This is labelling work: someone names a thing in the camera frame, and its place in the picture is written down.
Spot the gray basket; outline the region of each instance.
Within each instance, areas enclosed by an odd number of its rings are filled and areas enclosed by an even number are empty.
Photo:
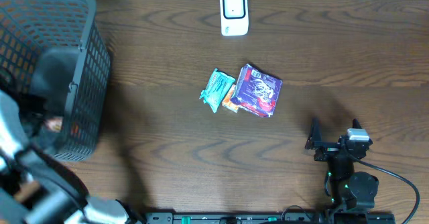
[[[64,116],[46,150],[60,160],[87,158],[98,138],[111,61],[95,11],[95,0],[0,0],[0,66]]]

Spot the wood grain surface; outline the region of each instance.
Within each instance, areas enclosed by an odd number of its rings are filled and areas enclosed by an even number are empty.
[[[312,117],[336,140],[356,117],[366,161],[420,190],[429,219],[429,0],[249,0],[246,36],[220,33],[219,0],[97,0],[113,57],[99,146],[67,163],[92,195],[177,212],[322,208],[327,164],[304,149]],[[215,68],[283,80],[272,118],[198,100]],[[401,223],[412,189],[381,172],[375,211]]]

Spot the purple box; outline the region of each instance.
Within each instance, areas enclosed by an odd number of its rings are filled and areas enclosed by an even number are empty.
[[[240,71],[231,102],[260,117],[271,117],[282,83],[282,80],[261,73],[246,64]]]

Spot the blue packet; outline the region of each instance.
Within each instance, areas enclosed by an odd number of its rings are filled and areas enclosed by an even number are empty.
[[[219,105],[222,103],[223,98],[228,93],[229,89],[235,82],[235,79],[223,72],[218,72],[217,68],[213,71],[210,80],[208,80],[207,87],[201,92],[201,98],[204,98],[204,104],[208,103],[216,113]]]

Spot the snack package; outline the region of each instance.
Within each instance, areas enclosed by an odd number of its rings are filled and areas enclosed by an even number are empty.
[[[271,117],[282,83],[246,64],[241,69],[231,102],[260,117]]]
[[[235,85],[233,85],[230,89],[229,92],[227,93],[227,96],[223,99],[222,101],[222,106],[226,107],[227,109],[233,111],[233,112],[238,112],[239,111],[239,106],[237,106],[236,104],[231,102],[231,97],[233,96],[233,93],[235,91]]]
[[[208,103],[213,110],[213,113],[217,112],[219,105],[222,103],[222,99],[227,94],[231,85],[235,82],[235,79],[223,72],[218,72],[215,69],[208,80],[207,87],[201,92],[201,98],[204,98],[204,103]]]

